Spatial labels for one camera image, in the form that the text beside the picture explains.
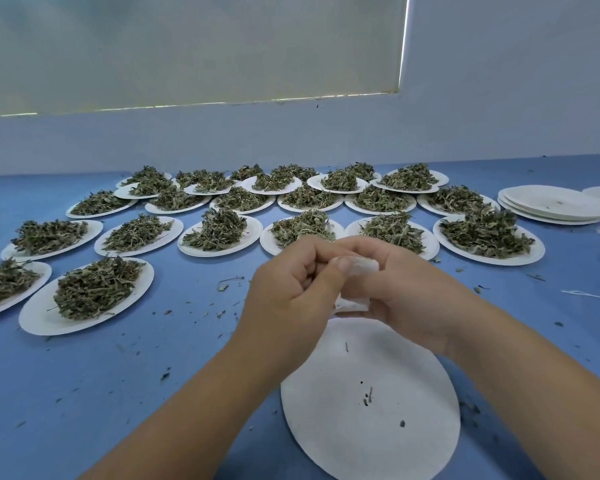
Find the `person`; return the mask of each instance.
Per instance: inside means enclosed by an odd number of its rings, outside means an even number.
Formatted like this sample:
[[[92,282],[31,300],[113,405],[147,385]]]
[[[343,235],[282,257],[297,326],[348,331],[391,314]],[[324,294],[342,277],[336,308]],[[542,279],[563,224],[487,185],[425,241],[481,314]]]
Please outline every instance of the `person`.
[[[348,277],[350,256],[380,271]],[[362,236],[307,236],[260,266],[224,348],[81,480],[213,478],[312,353],[341,292],[371,298],[364,316],[458,364],[548,479],[600,480],[600,379],[424,259]]]

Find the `hand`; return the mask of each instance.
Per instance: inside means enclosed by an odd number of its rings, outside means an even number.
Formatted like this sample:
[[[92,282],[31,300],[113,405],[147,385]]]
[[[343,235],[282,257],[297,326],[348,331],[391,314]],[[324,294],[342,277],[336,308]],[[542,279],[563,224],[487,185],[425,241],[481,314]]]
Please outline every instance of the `hand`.
[[[273,386],[304,363],[322,336],[351,270],[345,256],[355,253],[308,235],[253,275],[228,346],[253,367],[263,367]]]
[[[339,239],[336,244],[380,263],[380,272],[352,276],[344,298],[371,298],[359,314],[389,325],[403,337],[447,355],[459,325],[486,302],[444,271],[404,248],[371,237]]]

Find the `person's right arm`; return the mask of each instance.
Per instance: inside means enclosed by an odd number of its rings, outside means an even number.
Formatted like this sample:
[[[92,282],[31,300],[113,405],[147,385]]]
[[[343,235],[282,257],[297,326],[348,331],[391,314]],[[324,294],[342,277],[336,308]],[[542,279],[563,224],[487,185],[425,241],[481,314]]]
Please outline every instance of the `person's right arm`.
[[[600,480],[597,376],[410,251],[361,236],[338,243],[381,269],[350,278],[344,297],[371,298],[366,316],[456,362],[548,479]]]

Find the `forearm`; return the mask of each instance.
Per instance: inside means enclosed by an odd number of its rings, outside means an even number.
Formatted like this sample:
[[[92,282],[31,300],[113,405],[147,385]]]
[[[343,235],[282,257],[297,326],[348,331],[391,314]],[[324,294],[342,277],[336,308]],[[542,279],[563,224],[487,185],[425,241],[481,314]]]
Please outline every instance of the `forearm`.
[[[450,357],[551,480],[600,480],[600,379],[534,330],[488,305]]]
[[[272,385],[225,347],[80,480],[212,478]]]

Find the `blue tabletop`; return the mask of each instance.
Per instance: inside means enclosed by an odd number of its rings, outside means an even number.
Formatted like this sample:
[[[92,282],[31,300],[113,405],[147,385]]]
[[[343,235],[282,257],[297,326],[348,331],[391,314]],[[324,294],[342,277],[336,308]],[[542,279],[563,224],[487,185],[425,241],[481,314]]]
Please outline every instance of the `blue tabletop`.
[[[397,166],[378,166],[382,173]],[[430,167],[495,198],[504,187],[548,184],[581,190],[600,185],[600,155],[440,162]],[[164,169],[175,173],[177,169]],[[64,218],[89,192],[112,189],[119,173],[0,178],[0,250],[26,219]],[[206,206],[179,214],[185,227]],[[138,206],[103,217],[105,230],[135,217]],[[343,226],[365,217],[348,207],[331,211]],[[254,214],[264,226],[291,214],[274,205]],[[437,216],[416,208],[415,222],[431,229]],[[556,226],[520,219],[546,246],[524,267],[495,267],[442,248],[439,266],[504,308],[600,377],[598,225]],[[155,269],[150,290],[119,317],[71,335],[37,337],[18,327],[22,305],[0,314],[0,480],[73,479],[125,437],[192,377],[226,343],[256,268],[270,258],[258,243],[213,259],[185,256],[175,241],[140,256]],[[93,242],[46,260],[51,279],[98,258]],[[464,268],[456,273],[456,268]],[[527,274],[540,274],[545,281]],[[223,292],[217,282],[232,281]],[[221,318],[216,313],[226,311]],[[541,478],[526,454],[471,382],[441,359],[456,387],[463,427],[457,449],[437,480]],[[170,367],[170,375],[160,380]],[[249,419],[217,479],[327,479],[291,436],[280,404],[270,395]]]

